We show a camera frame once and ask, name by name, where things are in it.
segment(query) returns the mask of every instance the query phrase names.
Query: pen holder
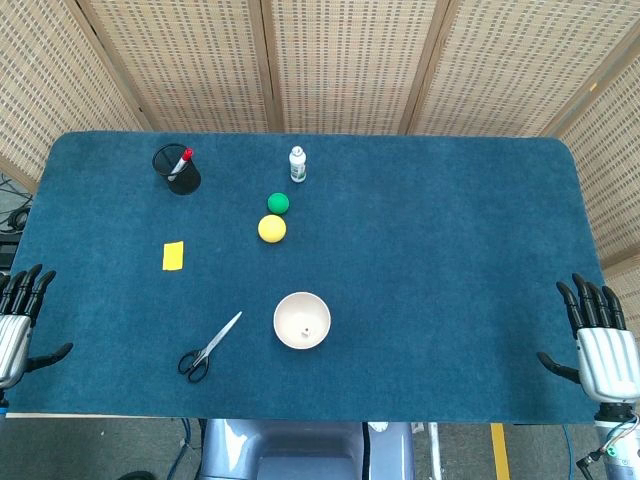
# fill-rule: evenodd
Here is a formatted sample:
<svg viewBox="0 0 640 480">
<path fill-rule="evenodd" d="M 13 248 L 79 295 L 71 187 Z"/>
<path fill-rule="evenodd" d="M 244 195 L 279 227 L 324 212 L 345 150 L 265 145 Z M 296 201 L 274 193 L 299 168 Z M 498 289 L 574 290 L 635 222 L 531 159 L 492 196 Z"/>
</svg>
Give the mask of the pen holder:
<svg viewBox="0 0 640 480">
<path fill-rule="evenodd" d="M 160 148 L 153 156 L 154 170 L 164 178 L 169 189 L 178 195 L 188 195 L 200 186 L 200 172 L 193 164 L 193 159 L 187 162 L 180 172 L 171 174 L 186 148 L 179 143 L 170 143 Z"/>
</svg>

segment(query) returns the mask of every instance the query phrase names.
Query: white bowl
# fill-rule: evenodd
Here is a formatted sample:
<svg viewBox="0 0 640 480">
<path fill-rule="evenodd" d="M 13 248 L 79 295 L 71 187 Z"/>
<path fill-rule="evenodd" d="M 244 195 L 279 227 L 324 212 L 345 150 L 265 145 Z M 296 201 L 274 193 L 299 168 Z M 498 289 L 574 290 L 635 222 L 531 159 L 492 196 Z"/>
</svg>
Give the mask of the white bowl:
<svg viewBox="0 0 640 480">
<path fill-rule="evenodd" d="M 273 312 L 273 329 L 287 347 L 305 350 L 325 339 L 331 313 L 320 297 L 309 292 L 287 295 Z"/>
</svg>

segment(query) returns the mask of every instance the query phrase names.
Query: green ball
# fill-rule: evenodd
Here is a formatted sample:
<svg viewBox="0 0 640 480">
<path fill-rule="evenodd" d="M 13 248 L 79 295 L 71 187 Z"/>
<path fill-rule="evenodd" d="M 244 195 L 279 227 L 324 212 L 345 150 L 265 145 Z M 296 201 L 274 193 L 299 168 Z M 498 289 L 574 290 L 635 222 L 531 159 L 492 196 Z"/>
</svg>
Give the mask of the green ball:
<svg viewBox="0 0 640 480">
<path fill-rule="evenodd" d="M 284 193 L 272 193 L 267 200 L 267 207 L 271 213 L 282 215 L 289 210 L 289 199 Z"/>
</svg>

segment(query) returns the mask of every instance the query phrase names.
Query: woven panel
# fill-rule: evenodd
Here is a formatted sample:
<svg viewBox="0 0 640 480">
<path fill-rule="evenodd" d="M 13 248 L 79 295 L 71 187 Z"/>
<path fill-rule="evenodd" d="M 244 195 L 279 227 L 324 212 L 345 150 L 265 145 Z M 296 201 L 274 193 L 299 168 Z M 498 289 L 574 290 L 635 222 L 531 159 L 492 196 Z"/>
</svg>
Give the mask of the woven panel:
<svg viewBox="0 0 640 480">
<path fill-rule="evenodd" d="M 247 0 L 87 3 L 159 128 L 267 130 Z"/>
<path fill-rule="evenodd" d="M 285 128 L 397 133 L 434 0 L 273 0 Z"/>
<path fill-rule="evenodd" d="M 640 267 L 607 277 L 607 285 L 620 297 L 627 328 L 640 340 Z"/>
<path fill-rule="evenodd" d="M 640 0 L 461 0 L 415 133 L 538 135 L 638 19 Z"/>
<path fill-rule="evenodd" d="M 25 177 L 64 132 L 140 129 L 62 0 L 5 3 L 0 42 L 0 157 Z"/>
<path fill-rule="evenodd" d="M 562 140 L 576 159 L 600 258 L 640 247 L 640 57 Z"/>
</svg>

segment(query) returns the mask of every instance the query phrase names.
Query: sticky note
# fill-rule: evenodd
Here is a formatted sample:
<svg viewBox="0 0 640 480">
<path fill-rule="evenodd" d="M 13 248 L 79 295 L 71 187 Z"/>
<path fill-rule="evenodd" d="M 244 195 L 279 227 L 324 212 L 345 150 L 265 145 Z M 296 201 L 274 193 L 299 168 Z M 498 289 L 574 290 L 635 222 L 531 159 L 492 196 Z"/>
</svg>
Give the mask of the sticky note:
<svg viewBox="0 0 640 480">
<path fill-rule="evenodd" d="M 184 242 L 174 242 L 164 244 L 164 255 L 162 256 L 163 270 L 182 270 L 182 256 L 184 253 Z"/>
</svg>

